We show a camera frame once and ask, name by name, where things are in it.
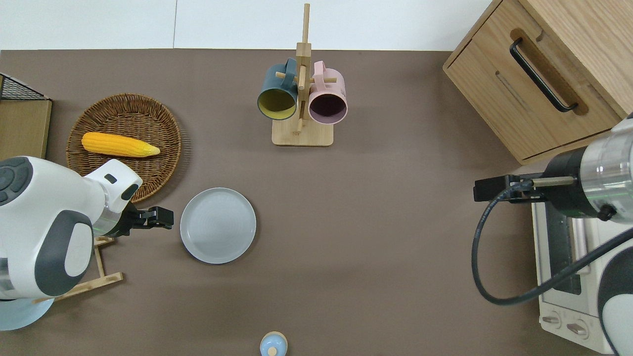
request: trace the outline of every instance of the toaster oven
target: toaster oven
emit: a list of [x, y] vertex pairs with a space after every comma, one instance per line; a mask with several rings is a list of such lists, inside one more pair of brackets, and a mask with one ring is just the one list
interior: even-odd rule
[[[587, 251], [633, 225], [598, 219], [572, 219], [549, 202], [532, 204], [537, 281], [547, 281]], [[571, 278], [539, 296], [543, 330], [599, 353], [613, 353], [598, 319], [598, 287], [609, 260], [633, 240], [615, 248]]]

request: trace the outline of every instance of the wicker basket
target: wicker basket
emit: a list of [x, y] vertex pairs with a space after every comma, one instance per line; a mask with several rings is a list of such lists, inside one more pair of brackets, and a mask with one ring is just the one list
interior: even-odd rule
[[[103, 132], [143, 140], [160, 149], [160, 154], [144, 158], [101, 155], [88, 152], [81, 144], [86, 132]], [[112, 158], [134, 170], [143, 184], [132, 203], [142, 201], [161, 189], [174, 173], [182, 138], [176, 119], [169, 109], [140, 94], [118, 94], [94, 103], [79, 117], [66, 144], [68, 167], [86, 175]]]

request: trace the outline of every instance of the black metal basket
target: black metal basket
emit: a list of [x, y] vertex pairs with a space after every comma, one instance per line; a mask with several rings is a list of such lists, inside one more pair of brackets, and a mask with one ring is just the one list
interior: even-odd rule
[[0, 100], [50, 100], [25, 84], [0, 73]]

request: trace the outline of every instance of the pink mug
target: pink mug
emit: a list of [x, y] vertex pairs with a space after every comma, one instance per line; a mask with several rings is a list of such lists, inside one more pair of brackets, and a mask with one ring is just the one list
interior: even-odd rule
[[[348, 114], [345, 81], [339, 71], [326, 68], [323, 61], [315, 62], [315, 83], [310, 86], [308, 113], [319, 124], [334, 125]], [[325, 83], [336, 78], [336, 83]]]

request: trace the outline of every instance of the cabinet drawer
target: cabinet drawer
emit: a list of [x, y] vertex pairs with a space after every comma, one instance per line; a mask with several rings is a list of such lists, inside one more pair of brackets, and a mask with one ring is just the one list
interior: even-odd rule
[[[561, 112], [537, 87], [510, 53], [515, 41], [552, 100], [573, 110]], [[501, 1], [445, 71], [522, 163], [587, 141], [621, 120], [573, 64], [569, 50], [555, 43], [517, 0]]]
[[446, 72], [517, 160], [558, 145], [476, 43], [471, 42]]

